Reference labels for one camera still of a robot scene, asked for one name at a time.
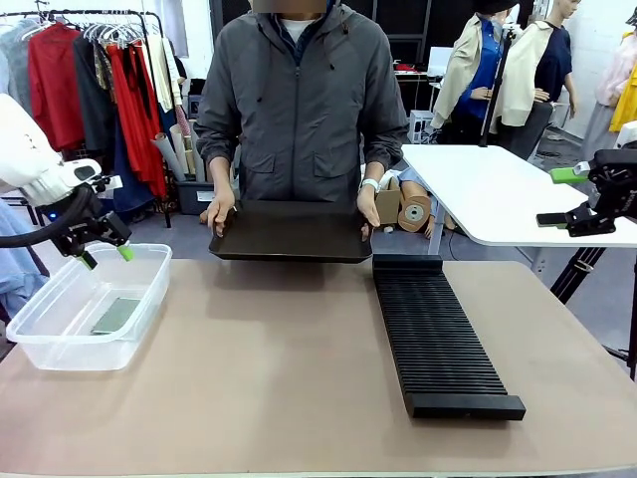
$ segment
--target black ridged mat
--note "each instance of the black ridged mat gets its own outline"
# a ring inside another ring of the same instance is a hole
[[[405,406],[414,418],[522,420],[438,256],[374,255],[373,275]]]

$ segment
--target cardboard box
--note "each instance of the cardboard box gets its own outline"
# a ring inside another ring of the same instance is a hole
[[[376,196],[376,209],[380,216],[381,225],[387,226],[398,223],[400,197],[400,184],[398,179],[392,177],[387,184],[387,189],[381,190]]]

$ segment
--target black plastic tray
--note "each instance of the black plastic tray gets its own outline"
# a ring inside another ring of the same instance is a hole
[[[221,259],[357,264],[371,256],[355,206],[326,202],[239,201],[210,252]]]

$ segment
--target clear plastic bin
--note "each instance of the clear plastic bin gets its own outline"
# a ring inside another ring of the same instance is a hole
[[[133,244],[131,262],[107,244],[87,250],[98,266],[70,261],[29,301],[7,328],[37,368],[116,370],[128,365],[154,321],[170,280],[172,251]],[[117,299],[139,303],[116,332],[94,335],[96,323]]]

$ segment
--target white jacket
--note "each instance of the white jacket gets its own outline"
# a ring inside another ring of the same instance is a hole
[[[482,23],[477,15],[465,25],[451,52],[445,81],[434,107],[432,127],[440,128],[449,119],[458,100],[476,76],[482,53]]]
[[[516,127],[527,122],[535,98],[535,71],[552,33],[546,22],[532,23],[509,50],[491,132],[498,132],[498,119]]]

